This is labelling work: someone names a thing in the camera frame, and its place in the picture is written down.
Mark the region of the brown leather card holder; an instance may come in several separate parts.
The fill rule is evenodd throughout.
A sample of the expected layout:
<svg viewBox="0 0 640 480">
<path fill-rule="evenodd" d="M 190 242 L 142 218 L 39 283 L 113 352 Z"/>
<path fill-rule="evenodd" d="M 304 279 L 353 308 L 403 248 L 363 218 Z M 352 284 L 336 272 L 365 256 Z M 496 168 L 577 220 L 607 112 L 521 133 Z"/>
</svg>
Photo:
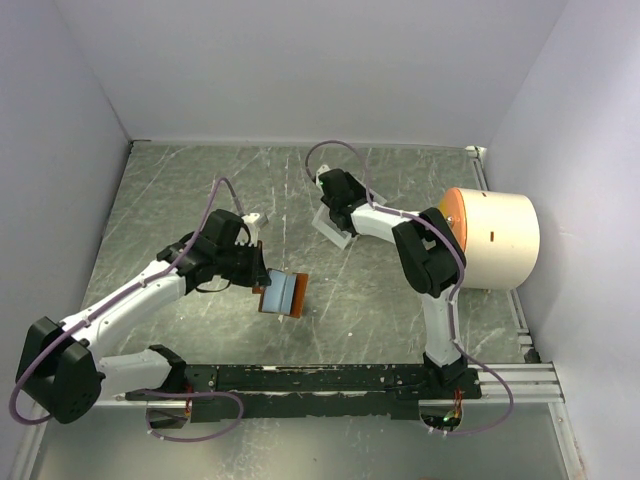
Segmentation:
<svg viewBox="0 0 640 480">
<path fill-rule="evenodd" d="M 252 289 L 253 294 L 260 296 L 258 311 L 300 318 L 303 313 L 309 275 L 275 269 L 269 269 L 267 273 L 270 284 Z"/>
</svg>

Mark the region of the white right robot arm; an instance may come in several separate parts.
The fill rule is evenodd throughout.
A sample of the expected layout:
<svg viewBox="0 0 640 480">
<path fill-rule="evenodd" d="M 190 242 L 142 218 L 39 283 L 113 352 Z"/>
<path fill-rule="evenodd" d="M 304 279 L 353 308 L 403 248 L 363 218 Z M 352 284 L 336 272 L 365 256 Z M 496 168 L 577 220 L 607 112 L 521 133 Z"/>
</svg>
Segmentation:
<svg viewBox="0 0 640 480">
<path fill-rule="evenodd" d="M 368 236 L 396 248 L 404 277 L 422 301 L 426 325 L 426 390 L 443 398 L 468 368 L 459 342 L 458 294 L 466 258 L 445 217 L 431 207 L 407 212 L 384 206 L 351 173 L 321 167 L 315 184 L 323 207 L 314 220 L 335 245 Z"/>
</svg>

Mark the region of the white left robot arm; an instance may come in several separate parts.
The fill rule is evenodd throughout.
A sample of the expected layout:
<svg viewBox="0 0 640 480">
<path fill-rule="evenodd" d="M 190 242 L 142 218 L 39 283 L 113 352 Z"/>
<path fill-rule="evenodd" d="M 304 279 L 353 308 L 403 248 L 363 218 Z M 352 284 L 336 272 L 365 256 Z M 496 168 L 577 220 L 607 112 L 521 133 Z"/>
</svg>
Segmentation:
<svg viewBox="0 0 640 480">
<path fill-rule="evenodd" d="M 136 277 L 86 309 L 55 322 L 42 317 L 28 329 L 10 397 L 14 419 L 24 392 L 48 416 L 69 424 L 101 398 L 154 390 L 173 399 L 187 390 L 187 364 L 162 345 L 112 356 L 110 349 L 164 306 L 215 277 L 256 290 L 270 285 L 259 232 L 266 215 L 217 209 L 200 232 L 166 246 Z"/>
</svg>

